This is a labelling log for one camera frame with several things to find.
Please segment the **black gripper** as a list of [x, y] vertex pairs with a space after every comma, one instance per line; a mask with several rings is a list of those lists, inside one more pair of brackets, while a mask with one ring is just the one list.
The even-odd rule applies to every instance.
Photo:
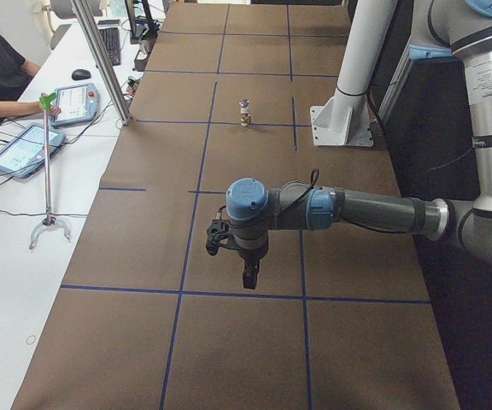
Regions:
[[260, 262], [266, 256], [267, 252], [267, 243], [255, 249], [241, 248], [238, 250], [239, 256], [245, 261], [243, 269], [243, 287], [245, 289], [256, 289]]

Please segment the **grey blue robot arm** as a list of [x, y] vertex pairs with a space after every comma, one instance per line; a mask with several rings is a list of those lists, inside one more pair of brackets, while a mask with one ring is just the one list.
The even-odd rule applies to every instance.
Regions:
[[369, 296], [393, 288], [417, 264], [412, 239], [451, 243], [492, 266], [492, 1], [418, 1], [412, 59], [455, 58], [464, 68], [480, 193], [473, 201], [426, 201], [365, 192], [371, 177], [390, 175], [385, 154], [371, 155], [368, 80], [395, 10], [393, 1], [361, 1], [334, 95], [311, 109], [313, 143], [336, 149], [339, 186], [291, 181], [268, 189], [239, 179], [207, 231], [206, 249], [229, 249], [243, 261], [243, 287], [254, 289], [271, 231], [322, 231], [307, 241], [307, 284], [321, 297]]

